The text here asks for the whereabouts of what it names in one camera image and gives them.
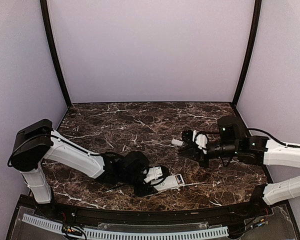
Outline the white battery cover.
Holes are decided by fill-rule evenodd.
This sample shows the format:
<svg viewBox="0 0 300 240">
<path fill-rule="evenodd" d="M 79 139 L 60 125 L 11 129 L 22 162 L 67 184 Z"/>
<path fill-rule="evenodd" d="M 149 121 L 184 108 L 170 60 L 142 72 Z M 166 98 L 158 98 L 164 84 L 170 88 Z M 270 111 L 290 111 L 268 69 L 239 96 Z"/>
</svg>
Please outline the white battery cover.
<svg viewBox="0 0 300 240">
<path fill-rule="evenodd" d="M 184 144 L 184 142 L 182 140 L 178 140 L 178 139 L 173 138 L 171 140 L 171 144 L 174 145 L 174 146 L 181 147 Z"/>
</svg>

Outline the blue orange battery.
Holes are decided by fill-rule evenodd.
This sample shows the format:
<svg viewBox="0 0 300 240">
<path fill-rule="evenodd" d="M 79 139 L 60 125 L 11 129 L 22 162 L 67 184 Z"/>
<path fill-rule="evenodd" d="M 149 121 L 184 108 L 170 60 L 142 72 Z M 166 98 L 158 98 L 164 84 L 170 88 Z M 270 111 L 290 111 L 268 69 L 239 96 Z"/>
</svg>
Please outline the blue orange battery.
<svg viewBox="0 0 300 240">
<path fill-rule="evenodd" d="M 174 177 L 175 177 L 175 180 L 176 180 L 176 183 L 177 183 L 178 186 L 185 184 L 185 182 L 184 182 L 183 177 L 182 177 L 181 174 L 177 174 Z"/>
</svg>

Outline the white remote control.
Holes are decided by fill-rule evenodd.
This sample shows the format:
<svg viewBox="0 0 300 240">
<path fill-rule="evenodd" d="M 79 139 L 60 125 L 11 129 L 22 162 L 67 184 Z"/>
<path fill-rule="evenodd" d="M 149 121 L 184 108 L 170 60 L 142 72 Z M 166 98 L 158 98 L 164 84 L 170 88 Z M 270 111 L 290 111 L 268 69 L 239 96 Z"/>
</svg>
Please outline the white remote control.
<svg viewBox="0 0 300 240">
<path fill-rule="evenodd" d="M 168 176 L 163 182 L 154 186 L 159 192 L 166 190 L 173 190 L 183 187 L 184 185 L 177 185 L 175 175 Z"/>
</svg>

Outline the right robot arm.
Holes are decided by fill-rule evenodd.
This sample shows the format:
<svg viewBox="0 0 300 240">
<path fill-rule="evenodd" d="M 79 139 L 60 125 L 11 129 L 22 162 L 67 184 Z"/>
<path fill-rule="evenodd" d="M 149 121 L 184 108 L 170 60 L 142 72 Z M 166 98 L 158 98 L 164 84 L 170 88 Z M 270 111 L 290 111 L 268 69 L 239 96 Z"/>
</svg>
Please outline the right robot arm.
<svg viewBox="0 0 300 240">
<path fill-rule="evenodd" d="M 185 147 L 180 156 L 198 162 L 208 168 L 210 160 L 237 158 L 239 162 L 254 166 L 287 166 L 300 168 L 300 145 L 278 140 L 270 133 L 259 130 L 262 135 L 248 136 L 243 122 L 235 116 L 217 120 L 220 139 L 210 141 L 204 131 L 184 130 L 181 135 Z M 245 213 L 256 217 L 266 206 L 300 197 L 300 176 L 277 183 L 255 187 Z"/>
</svg>

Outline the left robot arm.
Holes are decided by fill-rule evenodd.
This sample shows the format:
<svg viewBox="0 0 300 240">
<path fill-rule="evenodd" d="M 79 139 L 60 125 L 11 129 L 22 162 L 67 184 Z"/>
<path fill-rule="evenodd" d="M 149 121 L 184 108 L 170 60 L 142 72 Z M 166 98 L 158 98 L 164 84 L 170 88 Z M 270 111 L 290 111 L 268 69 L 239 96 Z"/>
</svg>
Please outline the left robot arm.
<svg viewBox="0 0 300 240">
<path fill-rule="evenodd" d="M 146 194 L 154 188 L 152 181 L 164 176 L 162 167 L 151 167 L 140 151 L 125 156 L 92 152 L 67 140 L 53 129 L 50 120 L 42 119 L 17 133 L 7 166 L 23 175 L 35 201 L 50 218 L 57 218 L 61 208 L 52 200 L 53 193 L 41 167 L 43 159 L 80 171 L 102 184 L 132 185 Z"/>
</svg>

